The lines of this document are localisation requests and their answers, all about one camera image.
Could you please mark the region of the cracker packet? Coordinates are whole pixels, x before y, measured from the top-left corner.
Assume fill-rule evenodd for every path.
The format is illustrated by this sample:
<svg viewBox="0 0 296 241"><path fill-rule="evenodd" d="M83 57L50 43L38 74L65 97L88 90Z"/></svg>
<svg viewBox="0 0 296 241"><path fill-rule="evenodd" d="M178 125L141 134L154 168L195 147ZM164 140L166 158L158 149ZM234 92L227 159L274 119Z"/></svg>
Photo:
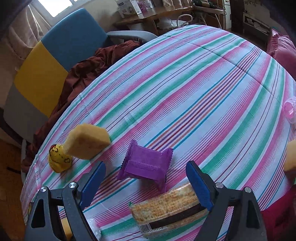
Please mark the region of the cracker packet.
<svg viewBox="0 0 296 241"><path fill-rule="evenodd" d="M189 182L146 201L130 202L129 210L140 233L148 239L186 226L208 214Z"/></svg>

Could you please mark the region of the yellow knitted sock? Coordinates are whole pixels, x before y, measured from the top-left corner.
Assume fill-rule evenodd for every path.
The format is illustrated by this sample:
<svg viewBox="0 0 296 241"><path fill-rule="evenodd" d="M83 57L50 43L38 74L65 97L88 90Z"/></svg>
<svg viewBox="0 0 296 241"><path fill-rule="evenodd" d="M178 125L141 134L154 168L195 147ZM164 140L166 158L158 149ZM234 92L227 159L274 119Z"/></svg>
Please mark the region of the yellow knitted sock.
<svg viewBox="0 0 296 241"><path fill-rule="evenodd" d="M62 173L72 166L72 156L64 152L62 144L54 144L49 149L49 165L56 173Z"/></svg>

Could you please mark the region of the yellow sponge block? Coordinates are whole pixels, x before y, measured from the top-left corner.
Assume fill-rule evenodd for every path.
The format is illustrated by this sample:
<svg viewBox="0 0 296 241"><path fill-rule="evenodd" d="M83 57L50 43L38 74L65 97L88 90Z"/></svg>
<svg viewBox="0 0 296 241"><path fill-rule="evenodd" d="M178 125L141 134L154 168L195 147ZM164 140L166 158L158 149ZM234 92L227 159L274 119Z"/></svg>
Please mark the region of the yellow sponge block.
<svg viewBox="0 0 296 241"><path fill-rule="evenodd" d="M110 145L106 129L83 123L71 130L63 144L64 153L83 160L90 160Z"/></svg>
<svg viewBox="0 0 296 241"><path fill-rule="evenodd" d="M284 172L295 171L296 167L296 140L287 144L286 158L283 166Z"/></svg>

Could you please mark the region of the white plastic bag ball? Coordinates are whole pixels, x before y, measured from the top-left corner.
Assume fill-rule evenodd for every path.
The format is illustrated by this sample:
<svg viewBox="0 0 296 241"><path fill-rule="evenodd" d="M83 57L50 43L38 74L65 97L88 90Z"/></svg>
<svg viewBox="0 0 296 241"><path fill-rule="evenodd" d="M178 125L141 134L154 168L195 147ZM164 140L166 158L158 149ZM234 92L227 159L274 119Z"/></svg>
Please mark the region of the white plastic bag ball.
<svg viewBox="0 0 296 241"><path fill-rule="evenodd" d="M101 238L101 231L100 231L99 226L98 226L97 223L95 222L95 220L92 219L92 218L89 219L89 220L88 220L88 224L89 224L89 226L90 226L92 232L94 233L96 239L97 239L97 240L100 240L100 238Z"/></svg>

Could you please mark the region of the purple pleated snack packet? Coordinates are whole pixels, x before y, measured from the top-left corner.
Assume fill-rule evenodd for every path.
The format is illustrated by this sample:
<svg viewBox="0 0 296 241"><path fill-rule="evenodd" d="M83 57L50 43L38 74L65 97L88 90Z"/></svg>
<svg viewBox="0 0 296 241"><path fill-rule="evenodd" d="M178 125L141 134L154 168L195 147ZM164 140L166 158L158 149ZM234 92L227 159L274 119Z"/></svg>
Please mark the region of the purple pleated snack packet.
<svg viewBox="0 0 296 241"><path fill-rule="evenodd" d="M131 140L117 179L134 178L154 181L159 192L165 193L167 171L172 156L172 148L160 152L139 146L136 140Z"/></svg>

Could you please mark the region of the striped bed sheet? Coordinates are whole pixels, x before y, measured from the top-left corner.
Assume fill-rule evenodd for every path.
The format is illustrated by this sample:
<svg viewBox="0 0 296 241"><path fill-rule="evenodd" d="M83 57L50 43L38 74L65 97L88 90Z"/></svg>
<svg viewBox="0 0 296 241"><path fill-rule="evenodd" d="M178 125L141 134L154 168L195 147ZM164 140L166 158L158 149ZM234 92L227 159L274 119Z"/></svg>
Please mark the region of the striped bed sheet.
<svg viewBox="0 0 296 241"><path fill-rule="evenodd" d="M245 39L203 25L170 31L111 66L63 113L27 174L23 216L42 186L63 188L103 161L106 176L85 216L97 222L102 240L143 240L128 205L159 192L142 180L117 179L131 140L173 149L167 189L187 182L185 166L193 160L228 188L250 187L266 209L293 184L283 165L295 127L282 106L294 95L289 73ZM70 170L53 172L50 146L81 123L105 128L111 145L92 160L74 159Z"/></svg>

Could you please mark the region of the maroon blanket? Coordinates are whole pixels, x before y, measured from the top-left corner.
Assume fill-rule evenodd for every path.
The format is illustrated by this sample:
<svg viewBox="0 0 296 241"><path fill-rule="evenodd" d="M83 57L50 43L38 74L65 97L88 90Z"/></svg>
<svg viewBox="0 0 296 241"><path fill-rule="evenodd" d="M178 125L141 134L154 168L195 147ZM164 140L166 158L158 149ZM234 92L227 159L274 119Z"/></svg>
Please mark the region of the maroon blanket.
<svg viewBox="0 0 296 241"><path fill-rule="evenodd" d="M142 42L128 40L118 45L98 48L93 56L77 63L70 69L57 105L49 119L34 133L33 142L26 149L26 157L21 161L23 173L28 173L47 135L72 101L108 68L141 45Z"/></svg>

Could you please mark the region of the pink plastic cup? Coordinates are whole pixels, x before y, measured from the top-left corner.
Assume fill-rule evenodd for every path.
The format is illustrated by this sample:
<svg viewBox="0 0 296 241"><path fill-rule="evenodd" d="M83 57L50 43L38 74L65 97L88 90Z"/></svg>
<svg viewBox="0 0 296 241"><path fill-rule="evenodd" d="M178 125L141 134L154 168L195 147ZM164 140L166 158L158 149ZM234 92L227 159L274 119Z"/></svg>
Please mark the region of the pink plastic cup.
<svg viewBox="0 0 296 241"><path fill-rule="evenodd" d="M296 97L287 99L283 105L284 114L291 124L296 123Z"/></svg>

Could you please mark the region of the grey yellow blue headboard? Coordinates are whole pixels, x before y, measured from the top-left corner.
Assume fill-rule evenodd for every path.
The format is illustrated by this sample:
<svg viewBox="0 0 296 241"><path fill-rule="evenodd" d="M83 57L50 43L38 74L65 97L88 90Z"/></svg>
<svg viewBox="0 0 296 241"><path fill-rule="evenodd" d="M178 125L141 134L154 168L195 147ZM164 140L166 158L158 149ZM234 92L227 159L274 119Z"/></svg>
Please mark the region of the grey yellow blue headboard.
<svg viewBox="0 0 296 241"><path fill-rule="evenodd" d="M113 45L112 38L146 43L156 35L147 31L107 33L84 8L60 20L17 71L4 105L5 122L31 143L57 105L70 69L93 56L98 48Z"/></svg>

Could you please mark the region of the pink patterned curtain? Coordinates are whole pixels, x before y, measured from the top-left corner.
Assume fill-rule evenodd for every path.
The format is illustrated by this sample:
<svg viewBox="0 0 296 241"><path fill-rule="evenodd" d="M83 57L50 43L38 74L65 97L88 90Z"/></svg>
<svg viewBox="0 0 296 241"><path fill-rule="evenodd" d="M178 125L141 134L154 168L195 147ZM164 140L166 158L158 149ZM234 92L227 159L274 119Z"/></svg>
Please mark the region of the pink patterned curtain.
<svg viewBox="0 0 296 241"><path fill-rule="evenodd" d="M15 75L49 29L49 24L32 4L17 14L1 37L1 74Z"/></svg>

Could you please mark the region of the pink pillow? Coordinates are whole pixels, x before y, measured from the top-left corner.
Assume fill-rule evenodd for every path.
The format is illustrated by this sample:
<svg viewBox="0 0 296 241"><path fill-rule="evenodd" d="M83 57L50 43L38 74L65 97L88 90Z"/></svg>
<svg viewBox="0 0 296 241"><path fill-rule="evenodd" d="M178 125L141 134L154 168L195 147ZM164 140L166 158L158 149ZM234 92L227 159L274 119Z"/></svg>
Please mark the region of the pink pillow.
<svg viewBox="0 0 296 241"><path fill-rule="evenodd" d="M278 61L295 80L295 46L288 35L271 29L266 52Z"/></svg>

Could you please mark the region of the wooden desk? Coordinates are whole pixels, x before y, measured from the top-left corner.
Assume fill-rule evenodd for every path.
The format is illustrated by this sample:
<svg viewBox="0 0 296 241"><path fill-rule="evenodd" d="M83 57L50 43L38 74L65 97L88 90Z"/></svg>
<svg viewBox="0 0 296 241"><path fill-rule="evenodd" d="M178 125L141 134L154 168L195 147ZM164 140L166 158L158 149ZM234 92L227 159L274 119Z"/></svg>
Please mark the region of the wooden desk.
<svg viewBox="0 0 296 241"><path fill-rule="evenodd" d="M127 28L128 25L135 25L135 24L146 24L150 23L153 28L152 28L152 33L159 35L156 24L154 20L164 18L164 17L170 17L173 15L181 15L185 13L201 13L201 18L203 23L206 25L206 21L204 19L204 15L206 14L212 14L214 15L215 19L218 21L218 26L221 29L225 29L225 26L221 25L219 15L224 14L223 9L211 9L211 8L205 8L205 7L200 7L200 6L162 6L162 7L157 7L150 9L143 14L140 15L134 15L134 16L129 16L127 18L121 19L117 22L115 22L113 25L114 27L117 27L119 29Z"/></svg>

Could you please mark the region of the white product box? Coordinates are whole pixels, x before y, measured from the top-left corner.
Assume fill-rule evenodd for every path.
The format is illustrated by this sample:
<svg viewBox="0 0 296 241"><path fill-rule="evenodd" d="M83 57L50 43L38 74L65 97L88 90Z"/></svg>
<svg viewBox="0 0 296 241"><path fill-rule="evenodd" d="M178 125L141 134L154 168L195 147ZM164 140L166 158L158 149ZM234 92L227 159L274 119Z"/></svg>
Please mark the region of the white product box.
<svg viewBox="0 0 296 241"><path fill-rule="evenodd" d="M117 10L123 19L142 14L142 10L136 0L116 0L115 2L117 4Z"/></svg>

